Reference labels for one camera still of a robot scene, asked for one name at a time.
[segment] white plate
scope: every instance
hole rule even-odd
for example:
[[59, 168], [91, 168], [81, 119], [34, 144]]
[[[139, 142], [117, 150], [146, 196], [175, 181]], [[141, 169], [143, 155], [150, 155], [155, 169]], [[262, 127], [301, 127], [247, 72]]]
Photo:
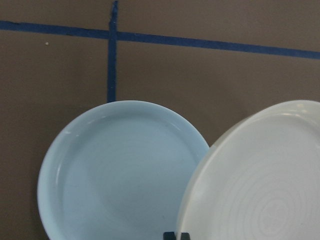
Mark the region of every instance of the white plate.
[[320, 239], [320, 103], [284, 102], [218, 140], [177, 224], [191, 240]]
[[52, 240], [161, 240], [209, 147], [177, 113], [117, 101], [73, 120], [50, 146], [38, 206]]

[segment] ceramic plate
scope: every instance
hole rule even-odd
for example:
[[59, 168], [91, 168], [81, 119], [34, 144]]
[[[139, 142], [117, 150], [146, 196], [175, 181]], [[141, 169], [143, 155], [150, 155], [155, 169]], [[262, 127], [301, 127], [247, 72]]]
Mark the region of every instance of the ceramic plate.
[[318, 240], [320, 103], [284, 102], [246, 119], [194, 172], [178, 220], [191, 240]]
[[93, 108], [50, 146], [38, 207], [51, 240], [161, 240], [209, 147], [177, 113], [148, 102]]

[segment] brown background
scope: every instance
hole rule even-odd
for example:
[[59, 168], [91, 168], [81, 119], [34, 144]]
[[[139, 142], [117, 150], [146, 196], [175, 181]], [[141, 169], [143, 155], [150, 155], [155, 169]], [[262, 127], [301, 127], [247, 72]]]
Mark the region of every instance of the brown background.
[[[111, 5], [1, 0], [0, 20], [107, 30]], [[320, 51], [319, 8], [317, 0], [120, 0], [118, 30]], [[107, 40], [0, 30], [0, 239], [47, 239], [39, 169], [59, 131], [105, 103], [107, 56]], [[320, 101], [319, 76], [319, 60], [118, 42], [117, 99], [173, 109], [210, 145], [270, 105]]]

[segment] blue tape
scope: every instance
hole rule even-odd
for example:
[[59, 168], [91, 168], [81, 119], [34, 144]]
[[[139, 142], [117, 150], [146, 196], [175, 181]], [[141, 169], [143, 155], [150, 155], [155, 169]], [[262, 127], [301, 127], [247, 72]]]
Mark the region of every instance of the blue tape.
[[[98, 29], [85, 29], [79, 27], [68, 27], [68, 26], [56, 26], [56, 25], [45, 25], [36, 23], [14, 23], [10, 21], [0, 21], [0, 30], [10, 31], [22, 31], [22, 32], [33, 32], [42, 34], [56, 34], [56, 35], [68, 35], [95, 39], [109, 39], [110, 33], [107, 30]], [[278, 56], [288, 56], [296, 58], [307, 58], [307, 59], [320, 59], [320, 52], [318, 51], [306, 51], [292, 48], [272, 47], [272, 46], [260, 46], [224, 41], [210, 41], [184, 37], [174, 36], [160, 36], [151, 34], [141, 34], [132, 32], [117, 32], [118, 41], [127, 42], [138, 42], [138, 43], [150, 43], [150, 44], [164, 44], [174, 46], [185, 46], [205, 49], [217, 49], [217, 50], [229, 50], [246, 53], [256, 54], [268, 54]]]
[[31, 32], [39, 34], [68, 35], [76, 37], [109, 39], [109, 31], [98, 29], [85, 29], [80, 27], [45, 25], [36, 23], [16, 23], [10, 21], [0, 21], [0, 30]]
[[109, 42], [108, 42], [108, 78], [107, 78], [107, 103], [116, 101], [117, 84], [117, 18], [118, 1], [112, 5], [111, 20], [109, 22]]
[[131, 32], [118, 32], [117, 39], [119, 41], [150, 43], [150, 44], [164, 44], [184, 47], [195, 47], [204, 49], [229, 50], [245, 53], [269, 54], [279, 56], [289, 56], [296, 58], [320, 59], [320, 52], [306, 51], [292, 48], [282, 48], [273, 46], [260, 46], [224, 41], [210, 41], [184, 37], [174, 36], [160, 36]]

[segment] light blue plate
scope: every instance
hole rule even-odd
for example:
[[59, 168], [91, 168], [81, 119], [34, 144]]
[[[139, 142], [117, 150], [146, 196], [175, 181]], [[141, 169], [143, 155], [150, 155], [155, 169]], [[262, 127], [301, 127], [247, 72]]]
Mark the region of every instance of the light blue plate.
[[38, 206], [52, 240], [161, 240], [209, 147], [177, 113], [117, 101], [68, 124], [50, 146]]

